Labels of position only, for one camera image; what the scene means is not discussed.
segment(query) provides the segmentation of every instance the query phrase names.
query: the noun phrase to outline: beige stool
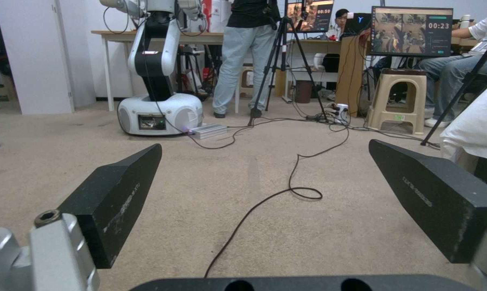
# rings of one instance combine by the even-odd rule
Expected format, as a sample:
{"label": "beige stool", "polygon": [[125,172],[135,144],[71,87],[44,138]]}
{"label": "beige stool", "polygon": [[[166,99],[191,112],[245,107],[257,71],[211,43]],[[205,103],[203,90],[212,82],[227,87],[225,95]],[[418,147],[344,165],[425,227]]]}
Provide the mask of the beige stool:
{"label": "beige stool", "polygon": [[[397,83],[407,83],[405,105],[388,105],[391,88]],[[427,77],[423,70],[384,69],[380,75],[375,99],[368,111],[368,127],[380,130],[386,120],[412,123],[412,134],[423,134]]]}
{"label": "beige stool", "polygon": [[252,72],[254,67],[252,64],[243,64],[242,73],[238,78],[238,85],[235,90],[235,113],[238,113],[238,106],[240,105],[240,96],[242,94],[249,94],[252,96],[253,85],[247,86],[247,72]]}

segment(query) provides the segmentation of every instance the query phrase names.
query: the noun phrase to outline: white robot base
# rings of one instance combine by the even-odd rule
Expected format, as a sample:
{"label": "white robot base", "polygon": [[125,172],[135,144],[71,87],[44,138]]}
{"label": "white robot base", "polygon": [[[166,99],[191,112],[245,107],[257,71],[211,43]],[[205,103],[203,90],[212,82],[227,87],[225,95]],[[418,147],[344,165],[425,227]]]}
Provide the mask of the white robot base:
{"label": "white robot base", "polygon": [[118,105],[121,129],[132,135],[182,134],[201,126],[202,118],[201,101],[189,94],[175,94],[159,102],[151,101],[144,94],[127,98]]}

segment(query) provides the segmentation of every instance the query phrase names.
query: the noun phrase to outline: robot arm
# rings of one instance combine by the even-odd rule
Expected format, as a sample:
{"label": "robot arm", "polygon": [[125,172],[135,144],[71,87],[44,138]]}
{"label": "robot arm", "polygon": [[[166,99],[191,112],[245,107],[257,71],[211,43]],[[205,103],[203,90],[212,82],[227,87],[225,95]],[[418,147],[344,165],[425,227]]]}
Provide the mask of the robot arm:
{"label": "robot arm", "polygon": [[[170,74],[175,68],[177,48],[181,30],[177,21],[176,11],[184,11],[191,20],[203,18],[200,0],[147,0],[145,11],[139,11],[137,5],[130,5],[127,0],[100,0],[103,5],[116,7],[129,14],[143,15],[144,23],[138,28],[129,55],[129,68],[140,75],[153,101],[167,100],[173,94]],[[153,38],[164,38],[163,51],[150,51]]]}
{"label": "robot arm", "polygon": [[121,12],[128,13],[133,18],[143,17],[143,11],[138,4],[130,0],[100,0],[103,6],[116,8]]}

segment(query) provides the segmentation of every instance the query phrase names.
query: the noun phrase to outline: black t-shirt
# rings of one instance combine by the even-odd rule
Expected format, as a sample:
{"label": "black t-shirt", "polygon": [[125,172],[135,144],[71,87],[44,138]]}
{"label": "black t-shirt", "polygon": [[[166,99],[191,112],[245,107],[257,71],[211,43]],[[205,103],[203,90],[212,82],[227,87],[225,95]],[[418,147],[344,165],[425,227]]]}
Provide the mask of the black t-shirt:
{"label": "black t-shirt", "polygon": [[[263,11],[267,7],[267,0],[235,0],[231,7],[231,16],[227,22],[229,27],[258,27],[271,24],[269,17]],[[277,5],[273,7],[274,11],[277,11]]]}

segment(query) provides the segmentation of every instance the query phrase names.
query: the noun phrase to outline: silver box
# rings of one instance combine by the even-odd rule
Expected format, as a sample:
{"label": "silver box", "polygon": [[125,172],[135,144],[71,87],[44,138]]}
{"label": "silver box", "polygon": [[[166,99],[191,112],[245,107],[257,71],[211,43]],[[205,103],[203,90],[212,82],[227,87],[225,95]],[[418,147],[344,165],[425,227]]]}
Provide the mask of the silver box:
{"label": "silver box", "polygon": [[192,136],[197,139],[209,138],[226,133],[227,127],[220,124],[206,124],[201,127],[195,127],[194,129],[190,129],[190,134],[192,134]]}

